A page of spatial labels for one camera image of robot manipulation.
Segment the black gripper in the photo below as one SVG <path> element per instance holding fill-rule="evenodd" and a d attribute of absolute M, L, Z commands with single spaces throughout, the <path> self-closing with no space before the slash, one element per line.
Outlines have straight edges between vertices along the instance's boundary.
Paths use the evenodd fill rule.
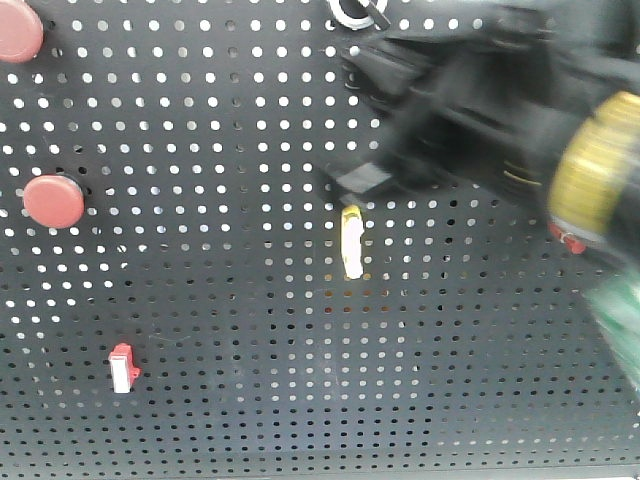
<path fill-rule="evenodd" d="M 400 188 L 468 176 L 503 190 L 551 180 L 590 117 L 580 66 L 594 49 L 587 4 L 488 4 L 475 32 L 387 31 L 340 52 L 345 87 L 386 108 L 384 170 L 326 163 L 325 195 L 365 206 Z"/>

